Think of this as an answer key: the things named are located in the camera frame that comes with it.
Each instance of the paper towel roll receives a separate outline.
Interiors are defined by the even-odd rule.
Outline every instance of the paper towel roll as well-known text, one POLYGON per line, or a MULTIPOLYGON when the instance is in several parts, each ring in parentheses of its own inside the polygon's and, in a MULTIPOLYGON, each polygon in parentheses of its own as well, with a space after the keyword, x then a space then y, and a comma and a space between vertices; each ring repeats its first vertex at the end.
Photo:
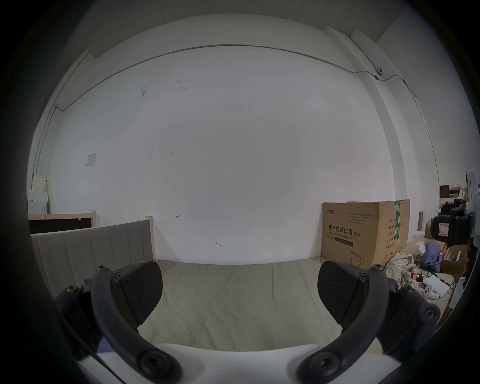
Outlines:
POLYGON ((427 285, 432 286, 433 291, 437 293, 438 296, 440 297, 442 297, 450 289, 450 287, 447 284, 442 283, 439 279, 437 279, 436 276, 430 276, 423 279, 423 283, 426 286, 427 285))
POLYGON ((431 285, 427 285, 425 287, 425 290, 423 291, 423 295, 427 298, 427 299, 432 299, 432 300, 438 300, 438 298, 440 296, 438 296, 438 294, 436 294, 434 291, 433 291, 433 288, 431 285))

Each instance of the upholstered headboard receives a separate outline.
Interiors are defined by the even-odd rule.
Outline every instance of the upholstered headboard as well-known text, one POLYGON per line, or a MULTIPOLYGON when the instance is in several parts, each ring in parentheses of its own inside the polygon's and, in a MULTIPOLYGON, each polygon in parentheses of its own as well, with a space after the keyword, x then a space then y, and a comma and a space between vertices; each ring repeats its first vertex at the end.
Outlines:
POLYGON ((111 269, 155 258, 152 221, 32 235, 40 272, 52 296, 81 286, 99 265, 111 269))

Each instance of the bed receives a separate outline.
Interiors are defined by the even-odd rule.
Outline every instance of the bed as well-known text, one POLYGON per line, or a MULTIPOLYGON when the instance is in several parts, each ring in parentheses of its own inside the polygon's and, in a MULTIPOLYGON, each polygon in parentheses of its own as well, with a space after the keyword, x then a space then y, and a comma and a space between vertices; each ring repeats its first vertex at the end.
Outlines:
MULTIPOLYGON (((70 284, 81 286, 100 264, 116 269, 155 260, 152 233, 152 221, 142 220, 36 234, 32 240, 45 282, 56 296, 70 284)), ((340 336, 341 327, 318 295, 320 258, 259 265, 156 262, 163 295, 139 327, 153 345, 262 351, 327 345, 340 336)), ((382 353, 377 340, 369 352, 382 353)))

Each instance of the blue cloth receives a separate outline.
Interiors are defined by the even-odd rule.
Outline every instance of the blue cloth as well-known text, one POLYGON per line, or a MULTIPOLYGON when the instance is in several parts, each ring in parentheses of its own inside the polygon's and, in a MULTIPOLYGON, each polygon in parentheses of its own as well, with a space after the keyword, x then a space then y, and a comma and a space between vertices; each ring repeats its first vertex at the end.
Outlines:
POLYGON ((442 249, 440 245, 434 241, 425 244, 425 254, 420 261, 420 267, 435 273, 440 272, 440 263, 442 262, 442 256, 440 252, 442 249))
POLYGON ((112 346, 108 343, 107 339, 102 338, 100 344, 98 345, 97 353, 103 352, 113 352, 112 346))

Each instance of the green label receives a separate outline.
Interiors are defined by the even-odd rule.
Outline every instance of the green label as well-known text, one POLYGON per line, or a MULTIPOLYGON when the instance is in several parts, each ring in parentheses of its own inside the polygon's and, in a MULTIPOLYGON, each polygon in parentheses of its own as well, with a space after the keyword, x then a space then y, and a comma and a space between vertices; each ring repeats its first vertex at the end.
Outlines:
POLYGON ((395 240, 400 241, 400 201, 395 202, 395 240))

